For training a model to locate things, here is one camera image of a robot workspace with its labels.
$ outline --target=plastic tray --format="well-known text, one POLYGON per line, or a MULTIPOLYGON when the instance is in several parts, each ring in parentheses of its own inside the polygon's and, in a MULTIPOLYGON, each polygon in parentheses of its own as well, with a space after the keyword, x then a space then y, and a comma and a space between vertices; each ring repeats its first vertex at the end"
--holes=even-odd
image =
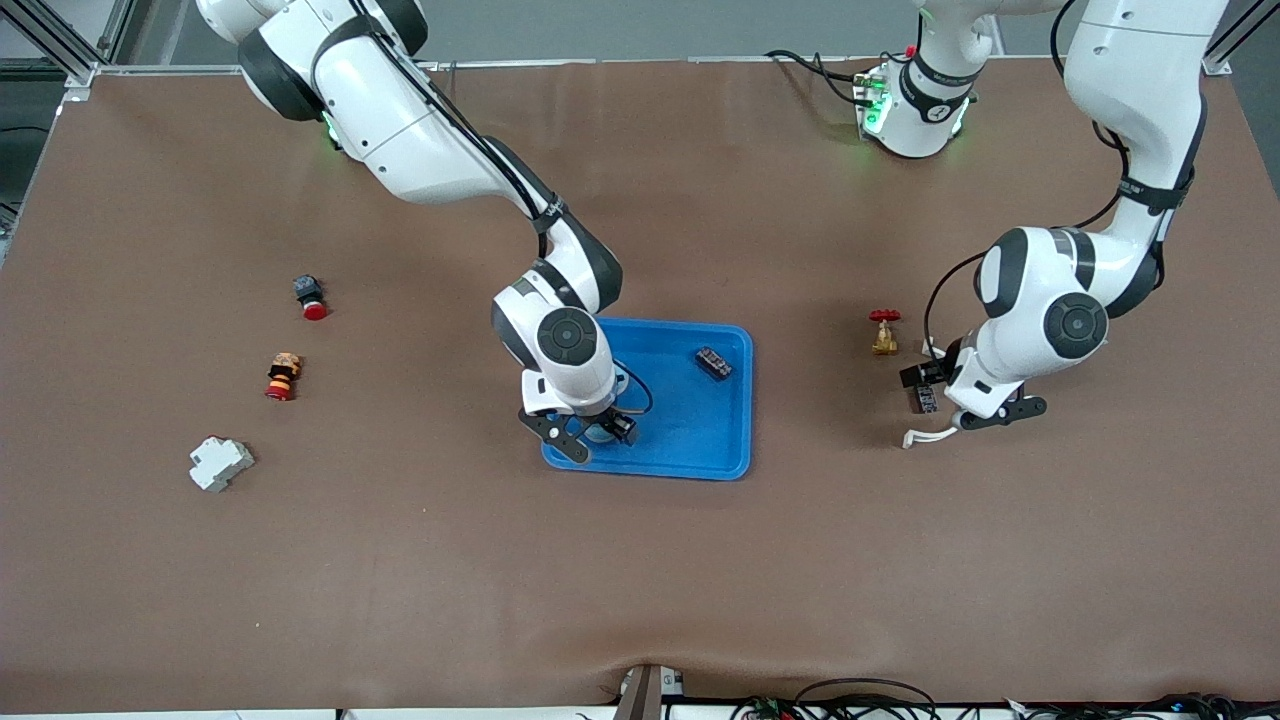
MULTIPOLYGON (((751 465, 751 383, 754 345, 733 325, 596 318, 613 356, 653 389, 653 410, 636 418, 634 446, 588 441, 591 460, 579 465, 543 445, 553 468, 588 473, 659 475, 695 480, 736 480, 751 465), (717 380, 694 355, 721 355, 733 373, 717 380)), ((620 407, 643 407, 644 391, 631 382, 620 407)))

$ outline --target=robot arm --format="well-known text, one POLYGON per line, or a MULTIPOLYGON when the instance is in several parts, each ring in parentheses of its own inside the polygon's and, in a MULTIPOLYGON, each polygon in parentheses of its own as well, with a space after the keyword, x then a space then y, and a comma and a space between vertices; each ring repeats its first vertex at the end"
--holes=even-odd
POLYGON ((507 197, 529 218, 539 256, 493 301, 493 325, 524 366, 522 421, 579 462, 590 425, 625 442, 635 423, 616 407, 618 370, 594 315, 622 290, 617 259, 506 145, 481 137, 410 59, 426 38, 413 0, 293 0, 260 23, 265 0, 198 0, 225 36, 242 36, 246 81, 294 120, 328 119, 344 151, 393 195, 443 204, 507 197), (580 430, 566 423, 576 416, 580 430))
POLYGON ((988 319, 942 361, 946 395, 964 411, 957 427, 1009 419, 1025 380, 1087 360, 1106 341, 1110 320, 1157 284, 1161 243, 1190 186, 1204 129, 1199 61, 1225 5, 1089 4, 1066 87, 1085 114, 1124 140, 1129 174, 1107 229, 1015 228, 988 250, 974 282, 988 319))
POLYGON ((904 158, 927 158, 960 131, 973 83, 991 56, 984 15, 1032 15, 1066 0, 910 0, 920 13, 915 54, 884 54, 859 96, 863 132, 904 158))

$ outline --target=red button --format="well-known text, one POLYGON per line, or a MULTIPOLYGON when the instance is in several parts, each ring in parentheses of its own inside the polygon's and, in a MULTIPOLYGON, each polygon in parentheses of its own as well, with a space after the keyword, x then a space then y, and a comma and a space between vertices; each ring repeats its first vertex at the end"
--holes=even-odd
POLYGON ((324 302, 307 302, 302 306, 302 316, 308 320, 323 320, 329 315, 329 310, 324 306, 324 302))

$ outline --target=brown tabletop cover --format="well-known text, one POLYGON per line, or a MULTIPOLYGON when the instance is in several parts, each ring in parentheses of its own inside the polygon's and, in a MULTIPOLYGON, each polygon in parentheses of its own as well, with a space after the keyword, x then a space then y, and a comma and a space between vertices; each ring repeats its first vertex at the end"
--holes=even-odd
MULTIPOLYGON (((1030 383, 1044 418, 897 447, 945 419, 867 313, 916 347, 947 268, 1119 172, 1048 61, 979 86, 906 161, 794 65, 452 78, 617 252, 609 314, 754 336, 754 465, 701 483, 544 465, 489 327, 535 254, 504 200, 401 202, 236 77, 99 78, 0 272, 0 711, 589 703, 640 662, 699 694, 1280 694, 1280 205, 1226 81, 1167 284, 1030 383), (259 459, 221 495, 187 478, 209 434, 259 459)), ((980 318, 964 273, 933 327, 980 318)))

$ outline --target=wire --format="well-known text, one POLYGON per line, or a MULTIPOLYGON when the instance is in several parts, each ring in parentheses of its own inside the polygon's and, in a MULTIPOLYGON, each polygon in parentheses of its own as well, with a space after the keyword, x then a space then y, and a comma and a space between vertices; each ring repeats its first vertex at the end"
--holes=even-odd
MULTIPOLYGON (((771 51, 765 53, 764 56, 765 58, 787 58, 788 60, 795 60, 795 63, 797 65, 800 65, 801 68, 809 70, 810 73, 827 74, 828 77, 838 79, 838 81, 842 81, 842 82, 854 82, 854 76, 846 76, 846 74, 832 73, 832 72, 824 73, 819 68, 819 65, 817 65, 814 63, 810 63, 809 60, 805 60, 804 58, 801 58, 800 55, 796 55, 795 53, 792 53, 790 50, 771 50, 771 51)), ((820 56, 817 53, 814 53, 813 56, 814 56, 814 61, 820 63, 820 56)))
POLYGON ((986 256, 987 251, 983 250, 977 255, 972 255, 961 260, 954 268, 947 270, 947 274, 942 275, 942 279, 938 281, 938 284, 933 286, 933 292, 929 293, 929 302, 925 304, 924 306, 924 343, 929 347, 929 363, 933 363, 933 366, 938 368, 940 370, 942 369, 942 364, 938 363, 938 350, 933 347, 933 334, 931 334, 929 332, 929 315, 933 313, 933 301, 938 299, 938 292, 942 291, 942 286, 947 284, 947 281, 951 279, 952 275, 964 269, 965 265, 977 263, 978 260, 982 260, 986 256))
POLYGON ((923 697, 925 700, 925 702, 929 703, 929 707, 932 707, 934 710, 937 710, 937 706, 938 706, 938 703, 933 700, 932 696, 929 696, 929 693, 922 691, 920 688, 918 688, 915 685, 909 685, 909 684, 901 683, 899 680, 884 680, 884 679, 881 679, 881 678, 836 678, 833 680, 822 680, 820 683, 813 683, 812 685, 808 685, 803 691, 797 692, 794 702, 800 702, 800 700, 804 698, 804 696, 812 693, 813 691, 822 689, 822 688, 829 688, 832 685, 887 685, 887 687, 891 687, 891 688, 901 688, 904 691, 909 691, 909 692, 913 692, 913 693, 923 697))
POLYGON ((823 79, 827 81, 827 87, 829 87, 831 91, 836 94, 836 97, 840 97, 845 102, 849 102, 850 105, 856 105, 859 108, 870 108, 872 106, 870 100, 863 100, 860 97, 854 97, 852 95, 845 95, 838 87, 836 87, 836 82, 835 81, 838 79, 841 82, 850 82, 851 83, 851 82, 854 82, 854 76, 846 76, 846 74, 842 74, 842 73, 833 73, 833 72, 828 70, 827 65, 822 61, 822 54, 820 53, 814 53, 813 54, 813 61, 812 63, 808 61, 808 60, 805 60, 800 55, 796 55, 795 53, 792 53, 790 50, 771 50, 769 53, 765 53, 764 56, 765 58, 788 58, 791 60, 795 60, 801 68, 809 70, 810 73, 820 74, 823 77, 823 79))
POLYGON ((1053 17, 1053 24, 1048 28, 1048 56, 1053 60, 1053 68, 1057 69, 1057 77, 1065 77, 1066 74, 1066 68, 1062 65, 1062 56, 1057 53, 1057 31, 1062 27, 1062 17, 1066 15, 1066 12, 1071 9, 1071 5, 1074 4, 1075 0, 1066 0, 1066 3, 1062 4, 1062 8, 1057 12, 1057 15, 1053 17))
MULTIPOLYGON (((348 0, 348 3, 357 14, 366 17, 370 15, 369 9, 365 6, 364 0, 348 0)), ((453 129, 458 131, 458 133, 466 137, 471 142, 471 145, 474 145, 476 150, 479 150, 480 154, 484 155, 485 159, 493 164, 493 167, 502 174, 502 177, 506 178, 508 183, 511 183, 512 190, 516 191, 516 195, 525 205, 525 209, 529 213, 529 218, 532 220, 536 219, 539 215, 541 215, 541 213, 538 211, 538 205, 534 204, 532 197, 529 195, 529 190, 525 187, 525 183, 516 177, 515 172, 511 169, 509 165, 507 165, 506 160, 498 158, 497 151, 492 146, 489 146, 489 143, 485 142, 483 137, 480 137, 480 133, 476 132, 476 128, 471 126, 471 122, 467 120, 466 115, 463 115, 462 111, 458 110, 458 108, 453 104, 453 101, 449 100, 449 96, 442 92, 440 88, 436 87, 435 83, 431 81, 431 78, 425 74, 422 74, 422 78, 426 79, 426 87, 422 87, 422 83, 419 81, 419 78, 404 68, 404 64, 399 54, 396 53, 396 50, 393 50, 392 47, 388 47, 387 41, 383 37, 375 36, 374 42, 378 45, 379 50, 381 50, 383 55, 392 63, 392 65, 394 65, 396 69, 399 70, 401 77, 403 77, 411 86, 413 86, 413 88, 417 90, 419 95, 421 95, 424 100, 434 105, 435 109, 444 115, 445 120, 448 120, 448 123, 453 127, 453 129), (445 110, 445 108, 442 106, 440 101, 443 101, 444 105, 448 106, 448 110, 445 110)), ((539 236, 538 249, 539 249, 539 258, 545 258, 547 242, 545 237, 541 234, 539 236)))
MULTIPOLYGON (((1066 12, 1069 9, 1071 9, 1071 5, 1074 5, 1074 4, 1075 4, 1075 0, 1066 0, 1066 3, 1062 5, 1062 8, 1059 9, 1057 15, 1053 17, 1053 24, 1050 26, 1050 29, 1048 29, 1048 55, 1050 55, 1050 59, 1053 60, 1053 69, 1057 70, 1057 77, 1062 78, 1064 81, 1066 79, 1066 65, 1062 64, 1062 55, 1059 53, 1057 35, 1059 35, 1059 31, 1062 27, 1062 18, 1066 15, 1066 12)), ((1100 126, 1097 123, 1097 120, 1093 122, 1093 135, 1097 136, 1098 142, 1101 142, 1102 145, 1106 145, 1107 147, 1110 147, 1110 149, 1112 149, 1112 150, 1115 150, 1116 152, 1120 154, 1120 177, 1128 177, 1129 176, 1129 147, 1125 146, 1125 143, 1124 143, 1123 140, 1120 140, 1120 136, 1116 135, 1115 131, 1107 129, 1107 135, 1111 136, 1111 141, 1108 142, 1107 138, 1102 137, 1102 126, 1100 126)), ((1116 202, 1120 202, 1120 197, 1121 197, 1120 190, 1116 190, 1111 195, 1111 200, 1108 200, 1107 204, 1103 205, 1101 210, 1098 210, 1097 213, 1089 215, 1088 219, 1082 220, 1079 223, 1075 223, 1074 225, 1059 225, 1059 227, 1084 228, 1084 227, 1092 225, 1093 223, 1096 223, 1100 219, 1102 219, 1103 215, 1106 215, 1107 213, 1110 213, 1111 209, 1116 206, 1116 202)))
POLYGON ((640 410, 618 409, 618 413, 622 413, 623 415, 644 415, 645 413, 653 410, 653 391, 649 389, 649 386, 646 386, 645 382, 640 379, 640 375, 635 374, 635 370, 627 368, 626 363, 623 363, 622 360, 614 357, 613 364, 617 365, 618 368, 622 368, 623 373, 631 375, 631 379, 635 380, 637 386, 640 386, 640 389, 644 391, 645 397, 649 398, 645 406, 640 410))

